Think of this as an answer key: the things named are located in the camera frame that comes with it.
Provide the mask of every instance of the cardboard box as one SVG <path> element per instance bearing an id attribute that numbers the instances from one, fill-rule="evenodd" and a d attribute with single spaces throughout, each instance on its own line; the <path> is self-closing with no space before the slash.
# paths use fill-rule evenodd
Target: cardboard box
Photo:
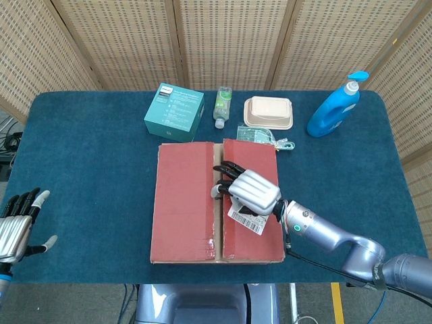
<path id="1" fill-rule="evenodd" d="M 192 142 L 204 112 L 204 94 L 161 83 L 144 123 L 150 134 Z"/>
<path id="2" fill-rule="evenodd" d="M 285 258 L 281 224 L 270 215 L 262 235 L 227 215 L 231 200 L 210 191 L 229 159 L 277 183 L 275 149 L 237 140 L 162 144 L 153 214 L 152 263 L 274 263 Z"/>

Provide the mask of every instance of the floor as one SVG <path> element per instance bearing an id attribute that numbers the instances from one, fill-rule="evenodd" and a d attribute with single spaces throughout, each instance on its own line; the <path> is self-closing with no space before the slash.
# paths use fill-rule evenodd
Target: floor
<path id="1" fill-rule="evenodd" d="M 17 124 L 13 131 L 22 128 Z M 0 182 L 0 201 L 7 183 Z M 291 323 L 288 284 L 279 284 L 281 323 Z M 0 324 L 20 323 L 117 323 L 124 296 L 123 285 L 107 284 L 12 284 L 0 315 Z M 345 323 L 368 323 L 382 297 L 382 292 L 340 285 Z M 297 284 L 298 312 L 310 315 L 319 324 L 335 323 L 330 283 Z M 129 323 L 136 297 L 121 323 Z M 409 297 L 388 292 L 386 301 L 373 321 L 376 324 L 432 323 L 432 309 Z M 300 324 L 313 323 L 310 319 Z"/>

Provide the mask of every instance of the plastic bottle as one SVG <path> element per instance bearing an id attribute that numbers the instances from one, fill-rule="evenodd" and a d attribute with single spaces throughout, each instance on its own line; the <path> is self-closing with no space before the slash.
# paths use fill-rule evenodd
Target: plastic bottle
<path id="1" fill-rule="evenodd" d="M 215 127 L 222 129 L 225 122 L 230 118 L 232 89 L 228 86 L 220 86 L 217 91 L 215 109 L 213 110 L 213 118 L 215 119 Z"/>
<path id="2" fill-rule="evenodd" d="M 360 100 L 358 83 L 367 80 L 369 73 L 357 71 L 348 76 L 349 81 L 334 91 L 310 118 L 307 131 L 309 135 L 321 137 L 334 131 L 351 113 Z"/>

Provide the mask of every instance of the beige plastic container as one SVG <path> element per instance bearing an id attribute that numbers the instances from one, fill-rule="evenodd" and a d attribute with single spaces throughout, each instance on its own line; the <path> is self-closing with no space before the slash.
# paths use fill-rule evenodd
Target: beige plastic container
<path id="1" fill-rule="evenodd" d="M 289 130 L 292 127 L 292 104 L 287 98 L 254 96 L 244 102 L 244 123 L 250 127 Z"/>

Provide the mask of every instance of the table surface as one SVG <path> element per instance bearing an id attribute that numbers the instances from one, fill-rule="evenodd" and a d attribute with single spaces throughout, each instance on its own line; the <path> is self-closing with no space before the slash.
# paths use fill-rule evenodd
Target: table surface
<path id="1" fill-rule="evenodd" d="M 385 106 L 375 92 L 332 134 L 305 127 L 329 91 L 234 91 L 230 120 L 214 128 L 216 92 L 205 91 L 195 141 L 235 138 L 243 103 L 254 95 L 287 97 L 294 126 L 274 131 L 294 151 L 277 153 L 283 197 L 296 200 L 349 232 L 387 248 L 426 255 Z M 343 281 L 297 259 L 272 265 L 152 265 L 149 262 L 157 151 L 164 138 L 143 122 L 154 92 L 48 92 L 30 110 L 5 199 L 40 186 L 51 191 L 31 244 L 57 234 L 46 254 L 13 268 L 18 282 L 238 283 Z M 340 267 L 349 247 L 327 254 L 299 237 L 297 253 Z"/>

